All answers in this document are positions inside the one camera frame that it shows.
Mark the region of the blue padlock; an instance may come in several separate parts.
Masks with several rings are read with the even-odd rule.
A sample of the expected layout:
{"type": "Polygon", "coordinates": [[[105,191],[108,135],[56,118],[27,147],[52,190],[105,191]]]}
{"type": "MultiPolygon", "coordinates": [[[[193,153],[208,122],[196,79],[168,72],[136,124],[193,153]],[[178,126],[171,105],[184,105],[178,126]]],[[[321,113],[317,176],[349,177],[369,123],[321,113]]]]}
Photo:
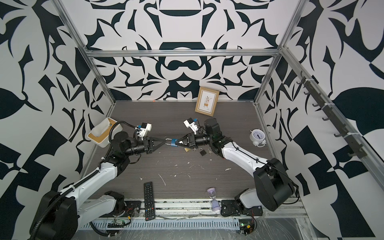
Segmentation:
{"type": "Polygon", "coordinates": [[[178,140],[177,139],[165,139],[165,145],[171,146],[171,147],[178,147],[178,140]]]}

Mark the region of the black padlock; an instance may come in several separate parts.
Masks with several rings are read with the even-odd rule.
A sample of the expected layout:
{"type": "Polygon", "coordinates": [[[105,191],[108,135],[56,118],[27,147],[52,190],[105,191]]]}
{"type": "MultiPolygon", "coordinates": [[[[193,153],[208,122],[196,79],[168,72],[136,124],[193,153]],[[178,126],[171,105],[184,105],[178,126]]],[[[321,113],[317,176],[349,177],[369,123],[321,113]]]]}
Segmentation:
{"type": "Polygon", "coordinates": [[[207,152],[203,148],[199,148],[199,153],[201,156],[205,156],[207,152]]]}

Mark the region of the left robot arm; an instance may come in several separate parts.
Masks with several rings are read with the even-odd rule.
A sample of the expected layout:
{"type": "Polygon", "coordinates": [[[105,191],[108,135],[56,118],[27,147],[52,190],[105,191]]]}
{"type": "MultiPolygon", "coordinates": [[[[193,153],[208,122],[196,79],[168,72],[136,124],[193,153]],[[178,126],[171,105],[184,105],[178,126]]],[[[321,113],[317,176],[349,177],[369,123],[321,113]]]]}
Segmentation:
{"type": "Polygon", "coordinates": [[[115,134],[109,141],[110,147],[94,171],[61,191],[49,191],[42,197],[30,228],[32,240],[70,240],[79,228],[98,217],[120,214],[125,204],[119,193],[111,191],[97,200],[86,201],[131,164],[130,156],[151,154],[166,143],[165,139],[154,137],[138,141],[126,132],[115,134]]]}

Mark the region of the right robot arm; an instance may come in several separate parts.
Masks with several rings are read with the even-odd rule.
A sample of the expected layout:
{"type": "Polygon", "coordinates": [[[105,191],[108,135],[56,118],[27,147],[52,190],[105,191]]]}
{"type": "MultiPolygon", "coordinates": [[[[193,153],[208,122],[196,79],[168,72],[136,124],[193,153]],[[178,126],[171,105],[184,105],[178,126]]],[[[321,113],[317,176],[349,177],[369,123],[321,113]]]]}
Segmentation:
{"type": "Polygon", "coordinates": [[[180,139],[171,139],[171,146],[188,149],[209,146],[214,154],[235,163],[254,179],[253,189],[242,191],[233,203],[222,205],[222,215],[229,209],[240,214],[254,208],[266,208],[274,212],[281,205],[287,204],[292,195],[299,194],[297,185],[288,177],[278,159],[268,160],[243,149],[222,133],[215,118],[205,120],[203,127],[196,125],[193,119],[186,120],[184,124],[192,132],[180,139]]]}

